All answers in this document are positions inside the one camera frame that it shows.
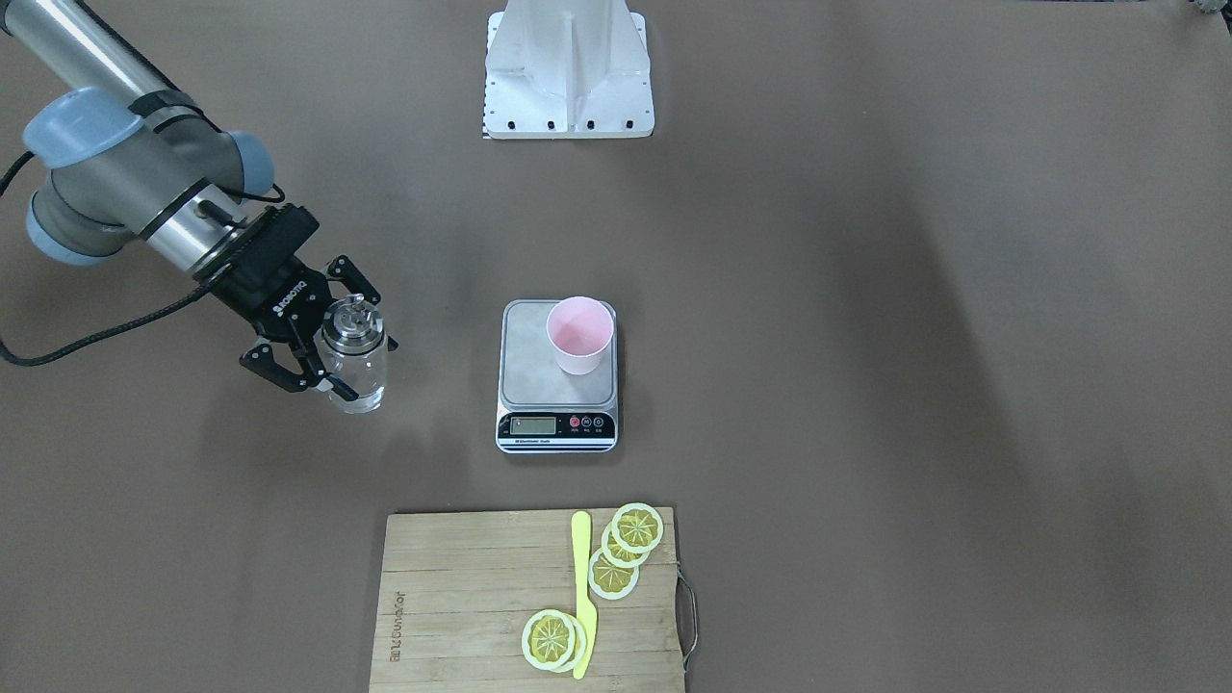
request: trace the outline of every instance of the glass jar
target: glass jar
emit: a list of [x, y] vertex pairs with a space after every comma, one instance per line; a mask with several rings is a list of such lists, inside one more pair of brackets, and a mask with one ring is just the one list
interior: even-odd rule
[[384, 319], [376, 306], [360, 293], [335, 301], [325, 312], [320, 335], [325, 367], [357, 395], [346, 401], [335, 385], [329, 391], [330, 401], [347, 414], [379, 407], [389, 369]]

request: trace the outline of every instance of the light blue joint cap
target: light blue joint cap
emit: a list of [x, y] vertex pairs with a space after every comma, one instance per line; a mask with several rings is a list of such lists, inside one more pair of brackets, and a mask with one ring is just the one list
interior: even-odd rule
[[34, 217], [34, 199], [30, 199], [30, 206], [26, 207], [26, 233], [30, 234], [31, 243], [34, 248], [43, 252], [44, 255], [53, 260], [59, 260], [67, 265], [76, 265], [79, 268], [87, 268], [90, 265], [97, 265], [99, 263], [106, 260], [107, 258], [96, 258], [94, 255], [83, 255], [74, 250], [60, 245], [52, 234], [47, 233], [43, 224], [38, 223], [38, 218]]
[[270, 150], [253, 133], [232, 129], [227, 134], [232, 137], [235, 148], [239, 149], [240, 165], [244, 166], [244, 192], [246, 195], [266, 194], [274, 187], [274, 159], [270, 157]]
[[34, 116], [22, 139], [49, 169], [97, 157], [142, 128], [142, 118], [97, 86], [74, 89]]

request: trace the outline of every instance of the jar lid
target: jar lid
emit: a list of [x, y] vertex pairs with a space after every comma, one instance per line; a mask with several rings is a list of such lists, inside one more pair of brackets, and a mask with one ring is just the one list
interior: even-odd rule
[[325, 324], [320, 333], [330, 349], [359, 356], [381, 345], [384, 339], [384, 319], [376, 306], [363, 300], [363, 295], [352, 293], [335, 301], [325, 311]]

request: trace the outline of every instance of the wooden cutting board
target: wooden cutting board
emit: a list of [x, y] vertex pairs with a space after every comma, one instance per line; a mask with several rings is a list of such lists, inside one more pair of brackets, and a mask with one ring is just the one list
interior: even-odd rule
[[[574, 613], [574, 511], [389, 515], [370, 693], [684, 693], [675, 519], [657, 509], [663, 543], [637, 587], [615, 602], [591, 592], [599, 629], [582, 681], [538, 671], [521, 654], [535, 612]], [[596, 550], [616, 509], [588, 512]]]

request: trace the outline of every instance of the black cable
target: black cable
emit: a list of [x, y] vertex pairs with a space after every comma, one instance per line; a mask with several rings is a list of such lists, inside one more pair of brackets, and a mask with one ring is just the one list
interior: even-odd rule
[[[9, 184], [11, 184], [12, 179], [15, 179], [17, 176], [17, 171], [20, 171], [22, 169], [22, 166], [25, 166], [33, 157], [34, 155], [32, 153], [26, 152], [21, 157], [17, 157], [17, 160], [14, 162], [11, 166], [9, 166], [9, 170], [5, 171], [4, 178], [0, 178], [0, 196], [4, 196], [5, 190], [9, 189]], [[102, 332], [96, 332], [96, 333], [91, 334], [90, 337], [85, 337], [83, 339], [78, 339], [76, 342], [74, 342], [71, 344], [67, 344], [64, 346], [60, 346], [59, 349], [52, 351], [51, 354], [43, 354], [42, 356], [34, 356], [34, 358], [30, 358], [30, 359], [23, 358], [23, 356], [18, 356], [18, 355], [14, 354], [12, 351], [10, 351], [9, 348], [4, 343], [4, 339], [0, 338], [0, 359], [6, 360], [6, 361], [9, 361], [10, 364], [12, 364], [15, 366], [27, 366], [27, 367], [41, 366], [43, 364], [49, 364], [52, 361], [63, 359], [64, 356], [68, 356], [73, 351], [76, 351], [78, 349], [81, 349], [81, 348], [85, 348], [85, 346], [89, 346], [89, 345], [94, 344], [95, 342], [102, 342], [103, 339], [108, 339], [111, 337], [116, 337], [117, 334], [123, 334], [123, 333], [126, 333], [128, 330], [137, 329], [138, 327], [149, 324], [149, 323], [152, 323], [152, 322], [154, 322], [154, 321], [156, 321], [159, 318], [165, 318], [166, 316], [170, 316], [171, 313], [179, 311], [180, 308], [184, 308], [185, 306], [188, 306], [190, 303], [193, 303], [193, 302], [198, 301], [202, 296], [205, 296], [206, 293], [209, 293], [209, 291], [219, 281], [222, 281], [222, 279], [227, 275], [227, 273], [229, 270], [230, 270], [230, 265], [223, 265], [223, 268], [221, 270], [218, 270], [217, 273], [214, 273], [213, 276], [211, 276], [208, 280], [206, 280], [205, 282], [202, 282], [201, 286], [197, 286], [187, 296], [185, 296], [184, 298], [180, 298], [179, 301], [176, 301], [175, 303], [171, 303], [170, 306], [168, 306], [165, 308], [161, 308], [159, 311], [154, 311], [153, 313], [150, 313], [150, 314], [148, 314], [145, 317], [140, 317], [140, 318], [137, 318], [134, 321], [126, 322], [124, 324], [116, 326], [116, 327], [112, 327], [110, 329], [105, 329]]]
[[232, 190], [230, 187], [223, 187], [222, 185], [218, 186], [218, 190], [222, 190], [223, 192], [230, 195], [232, 197], [241, 197], [244, 200], [256, 200], [257, 202], [272, 202], [275, 205], [277, 205], [278, 202], [286, 202], [287, 194], [283, 192], [281, 187], [278, 187], [278, 184], [275, 182], [272, 184], [272, 186], [274, 191], [278, 194], [277, 197], [262, 197], [260, 195], [249, 195], [248, 192], [240, 190]]
[[34, 158], [33, 152], [26, 152], [21, 157], [17, 157], [17, 160], [14, 162], [11, 166], [9, 166], [9, 170], [5, 171], [4, 178], [0, 178], [0, 196], [4, 195], [5, 190], [9, 190], [9, 184], [12, 182], [12, 179], [17, 178], [17, 171], [20, 171], [21, 168], [28, 164], [30, 160], [33, 158]]

